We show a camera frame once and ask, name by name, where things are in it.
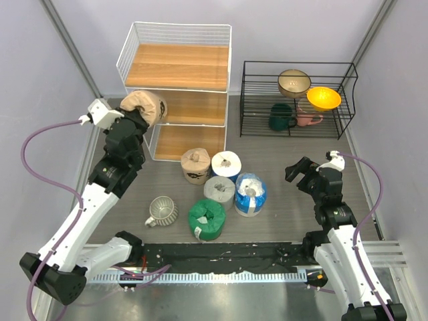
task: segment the toilet paper roll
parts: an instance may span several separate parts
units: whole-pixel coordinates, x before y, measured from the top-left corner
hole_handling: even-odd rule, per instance
[[[235,209],[243,216],[253,217],[260,213],[266,201],[266,186],[254,174],[242,173],[236,180]]]
[[[218,152],[211,160],[213,176],[227,177],[233,182],[236,182],[239,172],[241,172],[241,160],[234,152],[225,150]]]
[[[235,183],[227,177],[211,177],[203,187],[203,194],[206,198],[220,203],[227,211],[233,206]]]
[[[211,174],[210,164],[211,159],[204,148],[188,150],[181,157],[181,168],[186,180],[196,185],[202,185],[208,180]]]
[[[167,115],[167,101],[147,90],[135,90],[120,103],[120,108],[129,112],[137,109],[150,127]]]

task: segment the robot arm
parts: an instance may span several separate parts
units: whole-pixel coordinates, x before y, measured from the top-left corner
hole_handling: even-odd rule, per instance
[[[297,184],[299,190],[312,196],[315,217],[322,231],[306,234],[303,248],[326,272],[340,305],[342,321],[388,320],[381,303],[370,289],[357,261],[352,240],[356,219],[350,207],[342,202],[342,173],[345,161],[336,151],[328,152],[328,163],[319,165],[303,157],[296,165],[286,168],[286,180],[292,182],[304,174]],[[358,235],[362,262],[383,302],[396,321],[406,320],[402,304],[393,304],[371,266]]]
[[[114,264],[137,261],[142,251],[139,238],[125,231],[108,243],[82,254],[87,240],[107,212],[123,196],[145,162],[141,147],[148,124],[138,110],[111,110],[105,100],[95,100],[82,123],[93,122],[106,134],[105,155],[94,167],[82,198],[83,213],[77,224],[48,259],[36,286],[61,302],[71,304],[83,291],[87,280]],[[55,235],[38,251],[26,253],[19,265],[31,279],[51,251],[56,240],[70,227],[79,211],[77,204]]]

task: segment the beige bowl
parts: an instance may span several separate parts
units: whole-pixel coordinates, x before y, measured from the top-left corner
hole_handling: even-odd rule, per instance
[[[300,70],[289,69],[278,76],[278,89],[287,98],[302,97],[310,85],[309,76]]]

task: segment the black metal shelf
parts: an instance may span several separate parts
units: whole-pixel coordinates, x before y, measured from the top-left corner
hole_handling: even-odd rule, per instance
[[[311,78],[311,87],[324,86],[336,90],[342,98],[339,107],[322,113],[314,111],[323,117],[323,120],[318,124],[304,127],[295,126],[282,131],[272,130],[269,121],[273,115],[271,108],[274,104],[287,104],[292,108],[292,116],[297,115],[297,108],[301,99],[303,99],[300,102],[301,106],[311,108],[306,95],[296,99],[281,95],[278,90],[278,75],[287,69],[299,69],[306,72]],[[339,139],[355,116],[354,88],[357,79],[358,74],[352,63],[245,61],[239,104],[240,134]],[[344,88],[345,80],[348,80],[346,88]]]

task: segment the gray wrapped roll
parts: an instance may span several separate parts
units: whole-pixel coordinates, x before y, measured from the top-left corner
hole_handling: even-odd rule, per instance
[[[206,198],[220,203],[227,211],[233,206],[235,183],[227,177],[214,176],[205,183],[203,194]]]

